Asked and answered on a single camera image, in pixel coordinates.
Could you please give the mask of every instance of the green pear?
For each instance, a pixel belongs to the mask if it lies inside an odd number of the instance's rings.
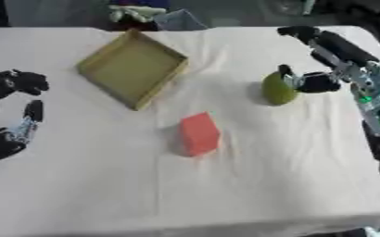
[[[276,71],[263,80],[262,95],[274,106],[281,106],[293,101],[298,92],[290,88],[281,78],[281,74]]]

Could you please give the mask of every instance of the green led light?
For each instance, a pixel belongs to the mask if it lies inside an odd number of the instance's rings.
[[[361,103],[368,103],[368,102],[371,102],[372,101],[372,97],[371,96],[362,96],[359,101]]]

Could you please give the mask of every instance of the white tablecloth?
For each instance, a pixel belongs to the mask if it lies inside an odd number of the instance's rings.
[[[367,31],[329,29],[380,57]],[[293,237],[380,223],[378,165],[347,86],[279,107],[260,98],[260,81],[280,64],[325,69],[308,47],[275,28],[149,33],[190,65],[134,112],[74,68],[118,35],[0,29],[0,70],[44,73],[51,84],[35,140],[0,161],[0,235]],[[17,124],[31,99],[1,102],[0,127]],[[176,125],[203,111],[220,148],[182,156]]]

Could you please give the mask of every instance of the red cube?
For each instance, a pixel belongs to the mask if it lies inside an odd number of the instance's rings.
[[[207,112],[182,119],[180,129],[188,155],[198,156],[218,148],[220,133]]]

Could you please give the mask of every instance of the robotic arm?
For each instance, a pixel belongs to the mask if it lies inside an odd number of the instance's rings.
[[[48,90],[44,75],[18,70],[0,72],[0,100],[22,92],[39,95]],[[24,150],[32,140],[38,123],[43,121],[43,102],[34,100],[26,105],[23,120],[15,128],[0,129],[0,160]]]
[[[298,26],[278,29],[281,35],[299,39],[312,48],[311,56],[331,72],[296,75],[288,65],[279,71],[284,82],[303,93],[335,92],[341,81],[351,82],[350,90],[371,133],[380,137],[380,61],[340,35],[314,27]]]

